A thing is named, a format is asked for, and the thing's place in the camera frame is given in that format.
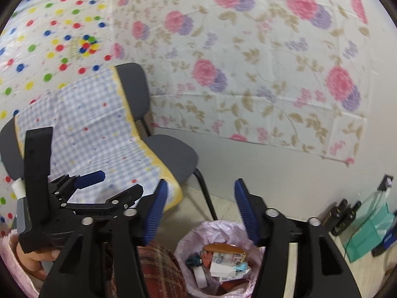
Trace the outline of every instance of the green paper bag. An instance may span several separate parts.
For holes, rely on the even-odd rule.
[[[377,191],[370,195],[357,211],[356,219],[340,235],[350,262],[354,262],[375,248],[393,223],[394,214],[386,202],[390,193]]]

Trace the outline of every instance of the chair leg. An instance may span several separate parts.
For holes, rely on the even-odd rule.
[[[152,134],[150,133],[149,127],[148,127],[145,119],[142,118],[140,121],[142,122],[142,125],[143,125],[143,127],[144,127],[144,129],[146,131],[147,136],[150,137]]]
[[[202,177],[201,172],[197,168],[193,172],[193,174],[196,176],[197,181],[200,184],[201,190],[205,197],[205,201],[207,202],[208,208],[210,209],[212,218],[214,221],[216,221],[218,219],[218,217],[216,216],[214,205],[212,204],[210,194],[208,193],[207,185],[205,184],[204,178]]]

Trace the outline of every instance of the chair backrest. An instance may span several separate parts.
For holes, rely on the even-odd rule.
[[[140,120],[149,112],[149,88],[143,68],[136,63],[116,66],[134,120]]]
[[[8,175],[17,180],[23,176],[23,158],[19,151],[13,117],[0,131],[0,157]]]

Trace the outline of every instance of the pink towel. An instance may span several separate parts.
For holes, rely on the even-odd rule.
[[[17,231],[12,230],[7,236],[0,238],[0,256],[25,295],[27,295],[28,298],[37,298],[43,282],[28,275],[19,265],[15,253],[17,244]]]

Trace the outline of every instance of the chair seat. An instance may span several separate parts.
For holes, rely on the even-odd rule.
[[[199,157],[186,143],[169,135],[157,134],[143,141],[167,166],[179,184],[184,183],[196,170]]]

